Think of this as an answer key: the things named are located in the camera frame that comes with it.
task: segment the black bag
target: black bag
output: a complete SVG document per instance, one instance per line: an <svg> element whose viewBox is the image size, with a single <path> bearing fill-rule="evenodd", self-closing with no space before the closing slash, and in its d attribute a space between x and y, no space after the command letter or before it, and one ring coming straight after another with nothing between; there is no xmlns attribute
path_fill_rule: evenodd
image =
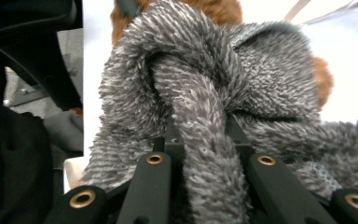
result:
<svg viewBox="0 0 358 224"><path fill-rule="evenodd" d="M52 162L42 120L0 105L0 223L42 223L52 204Z"/></svg>

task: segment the fuzzy textile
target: fuzzy textile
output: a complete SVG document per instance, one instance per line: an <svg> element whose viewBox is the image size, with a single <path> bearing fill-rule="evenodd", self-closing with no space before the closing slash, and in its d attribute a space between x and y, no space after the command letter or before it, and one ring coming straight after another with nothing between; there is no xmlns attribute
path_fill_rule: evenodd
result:
<svg viewBox="0 0 358 224"><path fill-rule="evenodd" d="M232 114L256 151L281 158L307 189L327 198L358 189L358 123L320 121L310 56L290 24L218 27L188 5L158 1L105 65L103 126L83 184L110 190L131 179L172 116L186 151L191 213L182 221L249 223L248 184L225 134Z"/></svg>

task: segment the black bracket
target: black bracket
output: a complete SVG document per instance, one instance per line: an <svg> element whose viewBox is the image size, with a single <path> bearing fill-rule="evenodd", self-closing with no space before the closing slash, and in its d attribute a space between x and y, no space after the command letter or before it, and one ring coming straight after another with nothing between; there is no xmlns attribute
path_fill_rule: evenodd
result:
<svg viewBox="0 0 358 224"><path fill-rule="evenodd" d="M358 224L358 190L336 190L328 201L307 191L280 159L255 153L232 117L227 118L226 133L251 185L253 223ZM165 138L155 139L153 152L138 161L131 181L107 193L93 186L72 189L45 224L167 224L172 201L181 197L178 186L185 155L183 139L169 119Z"/></svg>
<svg viewBox="0 0 358 224"><path fill-rule="evenodd" d="M141 13L141 8L135 0L116 0L116 4L121 13L132 20Z"/></svg>

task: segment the brown teddy bear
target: brown teddy bear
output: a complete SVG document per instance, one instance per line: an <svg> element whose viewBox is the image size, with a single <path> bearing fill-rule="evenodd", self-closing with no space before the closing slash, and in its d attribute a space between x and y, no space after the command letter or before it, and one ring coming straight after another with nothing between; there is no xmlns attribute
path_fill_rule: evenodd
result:
<svg viewBox="0 0 358 224"><path fill-rule="evenodd" d="M146 11L155 0L136 0L141 11ZM180 0L202 11L216 24L240 24L242 23L241 5L237 0ZM123 31L130 25L131 19L121 13L115 6L111 13L113 23L112 45L115 46L122 37ZM327 103L333 89L334 79L327 68L327 62L321 58L313 57L314 78L316 82L319 110Z"/></svg>

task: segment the black strap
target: black strap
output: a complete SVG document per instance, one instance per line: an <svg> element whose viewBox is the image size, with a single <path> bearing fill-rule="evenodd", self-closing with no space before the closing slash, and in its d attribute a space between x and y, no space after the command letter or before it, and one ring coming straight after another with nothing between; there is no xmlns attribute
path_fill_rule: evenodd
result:
<svg viewBox="0 0 358 224"><path fill-rule="evenodd" d="M141 12L140 6L135 0L116 0L116 5L124 16L130 17L132 20Z"/></svg>

